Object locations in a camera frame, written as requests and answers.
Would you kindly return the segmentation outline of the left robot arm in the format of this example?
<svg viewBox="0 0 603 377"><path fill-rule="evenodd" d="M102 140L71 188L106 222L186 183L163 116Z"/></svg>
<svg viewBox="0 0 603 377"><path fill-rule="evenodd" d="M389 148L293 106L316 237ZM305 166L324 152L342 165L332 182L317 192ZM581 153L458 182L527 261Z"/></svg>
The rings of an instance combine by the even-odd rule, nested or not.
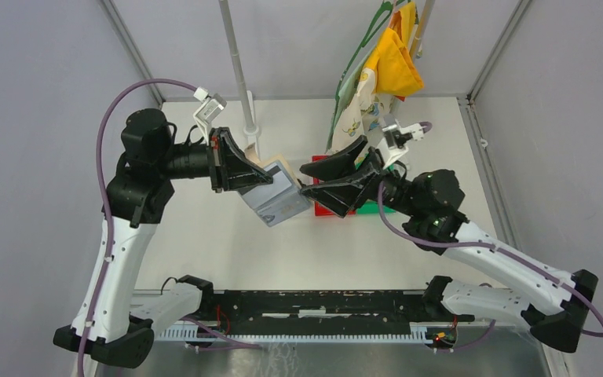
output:
<svg viewBox="0 0 603 377"><path fill-rule="evenodd" d="M174 194L177 179L208 178L215 192L246 191L273 179L251 162L226 127L213 128L206 142L176 143L164 113L132 113L121 134L124 153L104 187L99 255L82 306L53 342L79 357L137 368L155 337L183 317L209 318L215 310L210 281L183 276L168 291L138 309L131 301L144 255Z"/></svg>

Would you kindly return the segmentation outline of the tan leather card holder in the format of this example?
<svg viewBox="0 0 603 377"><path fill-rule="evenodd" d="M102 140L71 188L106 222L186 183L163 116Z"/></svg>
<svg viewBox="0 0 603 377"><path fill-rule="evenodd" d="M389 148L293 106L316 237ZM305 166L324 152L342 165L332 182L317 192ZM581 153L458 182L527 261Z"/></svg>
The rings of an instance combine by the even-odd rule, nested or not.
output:
<svg viewBox="0 0 603 377"><path fill-rule="evenodd" d="M244 203L268 227L303 213L312 206L311 201L301 194L302 184L281 154L261 161L253 143L247 146L245 156L273 179L271 184L238 190Z"/></svg>

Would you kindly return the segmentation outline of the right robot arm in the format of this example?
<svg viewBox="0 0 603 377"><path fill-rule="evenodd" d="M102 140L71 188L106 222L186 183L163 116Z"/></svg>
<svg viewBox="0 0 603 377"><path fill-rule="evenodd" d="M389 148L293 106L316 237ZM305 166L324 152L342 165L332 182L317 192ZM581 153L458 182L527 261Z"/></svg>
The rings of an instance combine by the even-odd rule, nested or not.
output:
<svg viewBox="0 0 603 377"><path fill-rule="evenodd" d="M471 316L504 322L557 351L577 351L588 316L597 312L598 277L586 269L556 269L490 236L459 209L465 195L453 170L408 179L360 137L334 155L304 164L301 172L315 179L302 194L333 214L345 217L376 202L380 212L391 209L407 217L392 227L396 235L499 282L493 288L435 276L422 296L429 319Z"/></svg>

